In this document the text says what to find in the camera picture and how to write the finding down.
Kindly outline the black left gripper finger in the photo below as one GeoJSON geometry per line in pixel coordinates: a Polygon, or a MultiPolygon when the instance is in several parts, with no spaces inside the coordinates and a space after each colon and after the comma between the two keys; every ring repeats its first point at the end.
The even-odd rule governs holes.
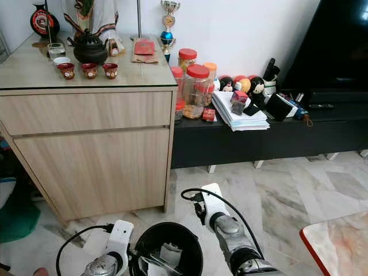
{"type": "Polygon", "coordinates": [[[156,256],[142,256],[141,270],[144,273],[176,273],[176,268],[156,256]]]}

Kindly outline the white trash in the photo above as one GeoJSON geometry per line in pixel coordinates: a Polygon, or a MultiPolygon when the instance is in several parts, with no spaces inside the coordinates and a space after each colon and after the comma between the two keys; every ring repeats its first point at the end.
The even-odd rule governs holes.
{"type": "Polygon", "coordinates": [[[166,264],[170,271],[177,270],[177,266],[181,262],[183,250],[173,243],[164,243],[161,245],[158,258],[166,264]]]}

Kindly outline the black round rubbish bin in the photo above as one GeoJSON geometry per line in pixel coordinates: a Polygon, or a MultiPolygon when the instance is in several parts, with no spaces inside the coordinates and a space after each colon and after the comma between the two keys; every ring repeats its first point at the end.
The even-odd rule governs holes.
{"type": "MultiPolygon", "coordinates": [[[[135,249],[142,256],[158,257],[164,243],[173,243],[183,250],[181,262],[177,266],[182,276],[202,275],[204,260],[199,239],[182,224],[158,223],[150,226],[135,242],[135,249]]],[[[131,276],[144,276],[141,265],[129,266],[129,272],[131,276]]]]}

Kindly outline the black low TV console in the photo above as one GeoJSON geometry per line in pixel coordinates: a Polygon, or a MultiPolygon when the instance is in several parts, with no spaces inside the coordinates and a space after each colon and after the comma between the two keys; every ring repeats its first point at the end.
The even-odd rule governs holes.
{"type": "Polygon", "coordinates": [[[184,119],[174,128],[172,168],[368,150],[368,90],[312,89],[311,100],[332,109],[308,111],[313,125],[286,118],[265,131],[232,131],[216,122],[184,119]]]}

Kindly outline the small red box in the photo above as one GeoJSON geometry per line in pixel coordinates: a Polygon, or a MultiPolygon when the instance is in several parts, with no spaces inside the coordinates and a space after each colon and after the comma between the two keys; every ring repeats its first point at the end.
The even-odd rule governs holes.
{"type": "Polygon", "coordinates": [[[203,121],[216,122],[217,121],[217,110],[213,108],[204,108],[201,116],[203,121]]]}

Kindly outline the light wooden cabinet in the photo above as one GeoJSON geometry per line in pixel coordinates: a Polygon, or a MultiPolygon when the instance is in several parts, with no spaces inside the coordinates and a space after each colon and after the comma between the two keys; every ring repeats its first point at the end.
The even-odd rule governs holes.
{"type": "Polygon", "coordinates": [[[66,80],[30,34],[0,65],[0,132],[61,223],[104,214],[173,207],[177,83],[157,64],[132,63],[132,40],[116,79],[99,69],[66,80]]]}

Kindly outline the small black phone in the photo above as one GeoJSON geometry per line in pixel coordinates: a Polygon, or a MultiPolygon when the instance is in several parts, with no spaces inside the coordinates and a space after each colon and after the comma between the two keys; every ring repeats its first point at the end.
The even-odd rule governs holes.
{"type": "Polygon", "coordinates": [[[254,116],[255,113],[259,111],[260,111],[260,108],[251,102],[246,108],[244,108],[243,113],[248,116],[254,116]]]}

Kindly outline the round yellow orange doll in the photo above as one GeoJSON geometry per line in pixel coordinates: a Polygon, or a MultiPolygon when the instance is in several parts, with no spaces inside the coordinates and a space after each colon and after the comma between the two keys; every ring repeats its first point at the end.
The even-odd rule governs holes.
{"type": "Polygon", "coordinates": [[[234,89],[241,90],[245,94],[249,92],[250,87],[251,87],[251,82],[246,76],[237,75],[233,81],[234,81],[233,83],[234,89]]]}

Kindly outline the round black white doll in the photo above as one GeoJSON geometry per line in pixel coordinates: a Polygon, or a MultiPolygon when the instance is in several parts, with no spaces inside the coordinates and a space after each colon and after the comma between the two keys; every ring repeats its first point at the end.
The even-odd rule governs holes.
{"type": "Polygon", "coordinates": [[[265,81],[260,76],[250,76],[250,89],[248,90],[248,95],[263,94],[263,91],[265,90],[264,82],[265,81]]]}

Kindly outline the small red tea cup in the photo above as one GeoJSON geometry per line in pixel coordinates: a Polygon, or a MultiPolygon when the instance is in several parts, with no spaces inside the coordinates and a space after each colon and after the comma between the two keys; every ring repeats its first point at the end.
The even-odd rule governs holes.
{"type": "Polygon", "coordinates": [[[105,72],[105,76],[108,79],[116,79],[118,76],[118,64],[116,63],[104,63],[102,64],[103,71],[105,72]]]}
{"type": "Polygon", "coordinates": [[[62,77],[67,81],[71,81],[75,77],[75,65],[73,63],[60,63],[57,69],[62,74],[62,77]]]}
{"type": "Polygon", "coordinates": [[[95,79],[98,74],[98,65],[97,63],[83,63],[82,64],[82,72],[87,79],[95,79]]]}

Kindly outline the thin metal pole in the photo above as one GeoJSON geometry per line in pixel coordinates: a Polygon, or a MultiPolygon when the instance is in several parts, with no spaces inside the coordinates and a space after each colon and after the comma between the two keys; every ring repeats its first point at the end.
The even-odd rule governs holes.
{"type": "Polygon", "coordinates": [[[142,16],[140,10],[140,0],[136,0],[136,18],[137,18],[137,39],[142,39],[143,32],[142,32],[142,16]]]}

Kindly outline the white robed statue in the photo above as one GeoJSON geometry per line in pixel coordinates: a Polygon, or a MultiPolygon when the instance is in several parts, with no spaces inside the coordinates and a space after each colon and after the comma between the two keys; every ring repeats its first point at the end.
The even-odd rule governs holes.
{"type": "Polygon", "coordinates": [[[63,0],[64,19],[79,37],[85,30],[97,35],[110,57],[125,53],[123,40],[118,34],[116,0],[63,0]]]}

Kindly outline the clear drinking glass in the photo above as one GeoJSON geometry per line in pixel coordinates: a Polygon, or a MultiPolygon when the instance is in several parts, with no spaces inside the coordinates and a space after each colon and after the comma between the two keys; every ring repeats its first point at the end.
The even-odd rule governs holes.
{"type": "Polygon", "coordinates": [[[66,47],[61,43],[48,44],[47,55],[51,60],[59,57],[66,57],[66,47]]]}

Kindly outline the thin dark incense stick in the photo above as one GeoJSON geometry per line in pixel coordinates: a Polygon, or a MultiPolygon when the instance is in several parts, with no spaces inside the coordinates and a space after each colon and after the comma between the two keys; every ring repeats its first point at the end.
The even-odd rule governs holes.
{"type": "Polygon", "coordinates": [[[48,0],[44,0],[44,13],[45,13],[45,28],[47,29],[48,34],[48,42],[52,44],[53,43],[53,35],[51,27],[52,19],[50,12],[48,11],[48,0]]]}

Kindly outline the round black red vase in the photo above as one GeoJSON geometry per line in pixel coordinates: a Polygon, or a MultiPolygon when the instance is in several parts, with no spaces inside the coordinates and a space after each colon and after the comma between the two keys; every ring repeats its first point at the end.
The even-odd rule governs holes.
{"type": "MultiPolygon", "coordinates": [[[[35,2],[33,3],[33,6],[35,7],[35,11],[32,13],[29,19],[30,27],[32,31],[34,31],[36,34],[40,35],[42,39],[48,39],[47,34],[47,27],[45,24],[47,23],[47,18],[45,17],[44,13],[44,3],[42,2],[35,2]]],[[[53,38],[57,37],[58,32],[60,31],[60,25],[58,19],[50,13],[52,23],[52,35],[53,38]]]]}

